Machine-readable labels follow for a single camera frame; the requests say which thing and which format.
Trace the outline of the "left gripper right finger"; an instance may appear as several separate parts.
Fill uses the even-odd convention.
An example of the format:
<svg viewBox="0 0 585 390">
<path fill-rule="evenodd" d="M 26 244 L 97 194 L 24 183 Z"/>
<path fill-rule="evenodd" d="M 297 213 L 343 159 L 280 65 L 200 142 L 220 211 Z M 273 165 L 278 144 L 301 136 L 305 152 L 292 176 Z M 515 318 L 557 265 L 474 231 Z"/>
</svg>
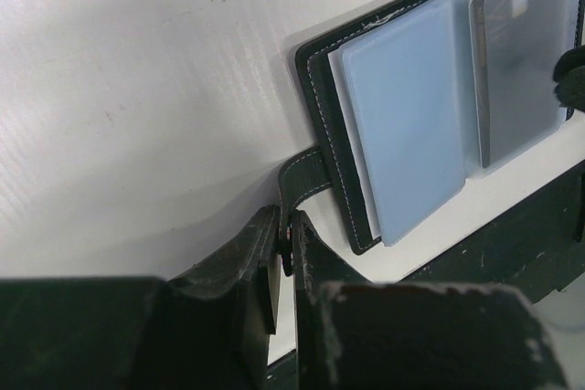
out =
<svg viewBox="0 0 585 390">
<path fill-rule="evenodd" d="M 372 283 L 290 220 L 302 389 L 566 389 L 534 308 L 508 285 Z"/>
</svg>

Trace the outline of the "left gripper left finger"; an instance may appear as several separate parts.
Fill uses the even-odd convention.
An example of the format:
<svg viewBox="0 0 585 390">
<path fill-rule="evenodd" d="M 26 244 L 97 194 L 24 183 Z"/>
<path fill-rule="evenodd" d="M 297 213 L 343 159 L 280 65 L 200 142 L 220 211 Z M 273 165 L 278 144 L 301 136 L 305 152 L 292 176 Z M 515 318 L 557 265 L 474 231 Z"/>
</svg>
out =
<svg viewBox="0 0 585 390">
<path fill-rule="evenodd" d="M 4 389 L 261 389 L 280 288 L 266 206 L 170 280 L 3 279 Z"/>
</svg>

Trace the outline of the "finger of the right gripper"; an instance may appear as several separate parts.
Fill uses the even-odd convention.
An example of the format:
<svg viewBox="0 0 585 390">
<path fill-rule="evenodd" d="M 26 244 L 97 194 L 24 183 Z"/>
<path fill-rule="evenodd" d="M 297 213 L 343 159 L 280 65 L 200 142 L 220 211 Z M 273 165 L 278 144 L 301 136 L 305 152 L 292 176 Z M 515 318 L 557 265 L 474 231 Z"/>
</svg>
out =
<svg viewBox="0 0 585 390">
<path fill-rule="evenodd" d="M 563 107 L 585 111 L 584 62 L 585 50 L 580 46 L 564 53 L 554 67 L 555 94 Z"/>
</svg>

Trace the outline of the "black leather card holder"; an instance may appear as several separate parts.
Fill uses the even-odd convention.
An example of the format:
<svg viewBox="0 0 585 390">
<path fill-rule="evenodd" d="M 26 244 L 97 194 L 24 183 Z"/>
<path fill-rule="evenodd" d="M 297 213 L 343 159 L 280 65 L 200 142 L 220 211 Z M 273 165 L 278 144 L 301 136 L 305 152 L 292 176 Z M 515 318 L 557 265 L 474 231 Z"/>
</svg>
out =
<svg viewBox="0 0 585 390">
<path fill-rule="evenodd" d="M 316 144 L 279 173 L 286 274 L 293 271 L 291 216 L 307 198 L 333 191 L 359 255 L 399 242 L 470 178 L 524 152 L 491 170 L 481 166 L 470 2 L 395 0 L 297 49 Z M 582 46 L 584 0 L 565 0 L 565 11 L 550 74 L 558 128 L 576 110 L 558 101 L 553 71 Z"/>
</svg>

